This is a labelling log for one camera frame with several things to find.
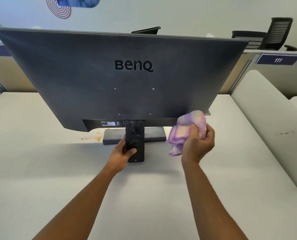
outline monitor top edge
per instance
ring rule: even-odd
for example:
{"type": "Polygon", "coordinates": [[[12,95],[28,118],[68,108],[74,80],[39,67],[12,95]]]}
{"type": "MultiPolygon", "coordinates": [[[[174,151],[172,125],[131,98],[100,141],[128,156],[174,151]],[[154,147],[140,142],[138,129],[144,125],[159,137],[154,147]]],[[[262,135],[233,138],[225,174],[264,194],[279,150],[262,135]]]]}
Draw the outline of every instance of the monitor top edge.
{"type": "Polygon", "coordinates": [[[227,40],[233,42],[246,42],[241,39],[232,38],[213,38],[199,36],[182,36],[182,35],[160,35],[160,34],[142,34],[142,33],[113,33],[113,32],[93,32],[93,31],[72,31],[72,30],[53,30],[53,29],[32,29],[32,28],[6,28],[0,27],[1,31],[24,31],[24,32],[48,32],[48,33],[71,33],[71,34],[97,34],[111,36],[144,36],[144,37],[165,37],[165,38],[190,38],[190,39],[205,39],[205,40],[227,40]]]}

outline office chair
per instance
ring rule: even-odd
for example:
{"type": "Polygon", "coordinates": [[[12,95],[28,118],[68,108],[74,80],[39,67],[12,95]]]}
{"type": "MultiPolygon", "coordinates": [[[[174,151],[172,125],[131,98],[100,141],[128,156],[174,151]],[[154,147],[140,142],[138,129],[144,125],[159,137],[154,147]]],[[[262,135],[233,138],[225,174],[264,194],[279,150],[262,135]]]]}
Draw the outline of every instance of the office chair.
{"type": "Polygon", "coordinates": [[[161,29],[161,27],[147,28],[147,29],[133,31],[131,34],[157,35],[157,32],[159,29],[161,29]]]}
{"type": "MultiPolygon", "coordinates": [[[[253,31],[233,31],[232,38],[240,38],[244,40],[249,40],[249,45],[247,49],[258,49],[258,50],[272,50],[278,51],[285,43],[287,36],[290,32],[293,19],[290,17],[273,17],[271,26],[267,33],[264,32],[253,32],[253,31]],[[257,38],[257,43],[255,44],[252,39],[257,38]]],[[[296,47],[285,45],[287,51],[297,51],[296,47]]]]}
{"type": "Polygon", "coordinates": [[[255,31],[233,31],[233,39],[242,39],[249,41],[246,49],[258,50],[266,36],[265,32],[255,32],[255,31]]]}

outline hand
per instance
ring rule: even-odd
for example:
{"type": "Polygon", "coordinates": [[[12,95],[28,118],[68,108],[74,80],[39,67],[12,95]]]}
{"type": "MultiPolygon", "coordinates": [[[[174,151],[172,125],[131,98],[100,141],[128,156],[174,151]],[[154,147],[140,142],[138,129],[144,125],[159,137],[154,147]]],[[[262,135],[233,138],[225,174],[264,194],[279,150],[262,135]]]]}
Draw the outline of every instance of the hand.
{"type": "Polygon", "coordinates": [[[126,139],[124,135],[122,140],[112,150],[104,169],[112,170],[115,174],[119,173],[126,167],[128,159],[136,151],[136,148],[126,151],[126,139]]]}
{"type": "Polygon", "coordinates": [[[183,146],[182,163],[199,163],[213,149],[215,145],[215,131],[209,124],[206,124],[206,130],[206,138],[205,140],[201,140],[196,125],[190,126],[190,135],[183,146]]]}

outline folded cloth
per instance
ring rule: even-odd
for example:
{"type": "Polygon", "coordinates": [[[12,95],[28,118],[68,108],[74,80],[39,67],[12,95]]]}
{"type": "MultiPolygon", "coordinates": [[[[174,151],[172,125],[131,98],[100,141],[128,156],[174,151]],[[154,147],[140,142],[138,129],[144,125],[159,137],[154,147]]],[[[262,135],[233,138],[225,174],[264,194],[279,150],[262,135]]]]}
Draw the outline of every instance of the folded cloth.
{"type": "Polygon", "coordinates": [[[206,137],[206,118],[202,111],[196,110],[185,114],[177,119],[177,123],[170,130],[170,135],[167,139],[168,143],[173,145],[170,156],[182,155],[183,145],[189,137],[189,126],[196,125],[199,130],[199,136],[202,140],[206,137]]]}

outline monitor stand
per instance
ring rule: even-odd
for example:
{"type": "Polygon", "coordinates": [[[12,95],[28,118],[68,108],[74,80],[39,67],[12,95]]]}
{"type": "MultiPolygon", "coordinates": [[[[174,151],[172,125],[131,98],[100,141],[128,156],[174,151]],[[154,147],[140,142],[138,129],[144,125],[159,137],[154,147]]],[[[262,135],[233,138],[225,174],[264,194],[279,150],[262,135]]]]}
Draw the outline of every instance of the monitor stand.
{"type": "Polygon", "coordinates": [[[136,148],[137,152],[130,157],[129,163],[144,162],[144,143],[166,141],[163,127],[144,127],[144,121],[125,121],[125,129],[106,129],[103,145],[118,144],[126,134],[126,149],[136,148]]]}

